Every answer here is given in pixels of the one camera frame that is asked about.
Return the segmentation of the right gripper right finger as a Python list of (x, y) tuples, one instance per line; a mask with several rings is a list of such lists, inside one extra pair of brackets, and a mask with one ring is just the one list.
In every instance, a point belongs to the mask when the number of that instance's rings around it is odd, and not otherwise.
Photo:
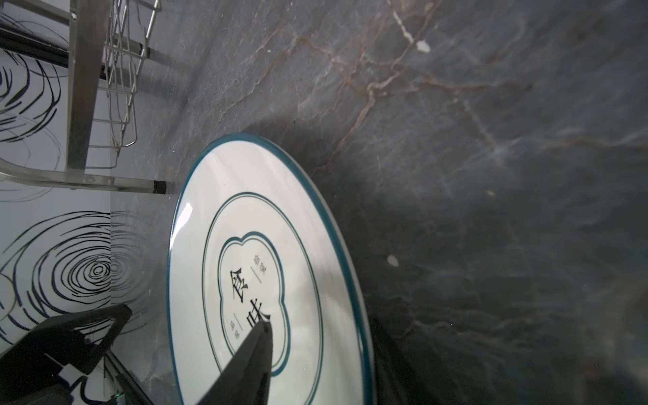
[(198, 404), (267, 404), (272, 356), (272, 325), (258, 322)]

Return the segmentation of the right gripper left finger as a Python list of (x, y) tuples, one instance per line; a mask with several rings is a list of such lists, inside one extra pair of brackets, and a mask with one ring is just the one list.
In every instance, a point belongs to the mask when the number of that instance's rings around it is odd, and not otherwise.
[(132, 316), (125, 304), (51, 317), (1, 354), (2, 404), (72, 404)]

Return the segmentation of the white plate green emblem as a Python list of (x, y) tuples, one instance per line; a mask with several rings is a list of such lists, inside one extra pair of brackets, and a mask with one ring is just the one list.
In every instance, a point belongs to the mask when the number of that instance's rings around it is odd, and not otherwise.
[(226, 135), (201, 153), (170, 231), (167, 317), (182, 403), (196, 404), (259, 322), (271, 404), (374, 404), (366, 306), (319, 190), (275, 143)]

